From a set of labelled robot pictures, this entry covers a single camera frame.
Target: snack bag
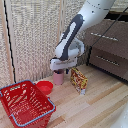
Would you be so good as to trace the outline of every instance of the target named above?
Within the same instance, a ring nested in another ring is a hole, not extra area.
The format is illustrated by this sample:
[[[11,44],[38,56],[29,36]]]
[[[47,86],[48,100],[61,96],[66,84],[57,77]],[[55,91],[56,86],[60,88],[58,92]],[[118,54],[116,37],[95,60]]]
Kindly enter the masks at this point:
[[[81,95],[85,95],[88,79],[77,69],[71,69],[70,81]]]

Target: basket handle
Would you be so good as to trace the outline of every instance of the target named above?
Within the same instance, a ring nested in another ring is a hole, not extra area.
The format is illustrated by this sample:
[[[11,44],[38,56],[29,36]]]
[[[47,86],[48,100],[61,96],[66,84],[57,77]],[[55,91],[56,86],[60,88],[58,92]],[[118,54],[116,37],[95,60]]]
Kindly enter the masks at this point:
[[[0,98],[1,98],[1,97],[3,97],[3,94],[2,94],[2,92],[0,91]]]
[[[13,117],[13,120],[14,120],[14,122],[16,123],[17,126],[19,126],[19,127],[25,127],[25,126],[29,125],[30,123],[32,123],[32,122],[34,122],[34,121],[36,121],[36,120],[42,118],[43,116],[45,116],[45,115],[47,115],[47,114],[49,114],[49,113],[52,113],[52,112],[55,110],[56,107],[55,107],[55,105],[53,104],[53,102],[52,102],[49,98],[48,98],[48,101],[53,105],[53,109],[50,110],[50,111],[48,111],[48,112],[46,112],[46,113],[44,113],[44,114],[42,114],[41,116],[36,117],[35,119],[33,119],[33,120],[31,120],[31,121],[29,121],[29,122],[27,122],[27,123],[25,123],[25,124],[18,124],[17,121],[16,121],[16,118],[14,117],[14,115],[11,114],[10,116]]]

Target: drawer handle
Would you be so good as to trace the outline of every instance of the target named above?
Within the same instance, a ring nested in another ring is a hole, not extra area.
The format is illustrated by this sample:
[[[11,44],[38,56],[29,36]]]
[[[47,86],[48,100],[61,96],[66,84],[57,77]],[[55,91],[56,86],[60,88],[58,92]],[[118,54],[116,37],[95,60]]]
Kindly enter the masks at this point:
[[[94,35],[94,36],[99,36],[99,37],[101,37],[102,35],[100,35],[100,34],[94,34],[94,33],[91,33],[91,35]],[[116,39],[116,38],[111,38],[111,37],[107,37],[107,36],[102,36],[103,38],[106,38],[106,39],[110,39],[110,40],[113,40],[113,41],[118,41],[118,39]]]
[[[108,63],[114,64],[114,65],[116,65],[116,66],[120,66],[117,62],[110,61],[110,60],[105,59],[105,58],[103,58],[103,57],[101,57],[101,56],[96,56],[96,57],[99,58],[99,59],[102,59],[102,60],[104,60],[104,61],[106,61],[106,62],[108,62]]]

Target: black cable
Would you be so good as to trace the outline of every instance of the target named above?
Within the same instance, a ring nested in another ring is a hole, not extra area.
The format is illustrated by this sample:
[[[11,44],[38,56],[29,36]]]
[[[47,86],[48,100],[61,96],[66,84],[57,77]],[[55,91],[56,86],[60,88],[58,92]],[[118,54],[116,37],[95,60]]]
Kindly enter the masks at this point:
[[[92,47],[106,34],[106,32],[116,23],[116,21],[118,21],[121,16],[123,15],[123,13],[128,9],[128,7],[122,12],[122,14],[119,15],[119,17],[110,25],[110,27],[101,35],[101,37],[99,37],[99,39],[91,46],[89,46],[89,48],[85,51],[85,56],[86,56],[86,53],[88,53],[88,58],[87,58],[87,62],[86,62],[86,65],[89,64],[89,59],[90,59],[90,54],[91,54],[91,50],[92,50]]]
[[[13,74],[14,74],[14,82],[16,83],[16,76],[15,76],[15,66],[14,66],[14,59],[13,59],[13,54],[12,54],[12,46],[11,46],[11,38],[10,38],[10,33],[9,33],[9,23],[8,23],[8,16],[7,16],[7,7],[6,3],[4,1],[4,8],[5,8],[5,15],[6,15],[6,22],[7,22],[7,29],[8,29],[8,37],[9,37],[9,44],[10,44],[10,53],[11,53],[11,59],[12,59],[12,67],[13,67]]]

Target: woven blind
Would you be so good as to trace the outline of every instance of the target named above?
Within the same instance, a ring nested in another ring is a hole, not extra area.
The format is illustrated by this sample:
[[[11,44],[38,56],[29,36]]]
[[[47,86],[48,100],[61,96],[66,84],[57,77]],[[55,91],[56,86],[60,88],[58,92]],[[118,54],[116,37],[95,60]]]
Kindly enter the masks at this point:
[[[66,30],[67,26],[73,19],[73,17],[80,11],[84,4],[85,0],[66,0],[65,3],[65,18],[64,18],[64,31]],[[85,31],[76,35],[76,37],[83,41],[85,39]],[[83,54],[81,57],[78,58],[77,65],[82,65],[86,63],[86,55]]]
[[[10,4],[18,81],[52,75],[50,59],[57,44],[60,0],[10,0]]]
[[[0,0],[0,88],[14,82],[3,2]]]
[[[116,0],[111,11],[123,12],[128,7],[128,0]]]

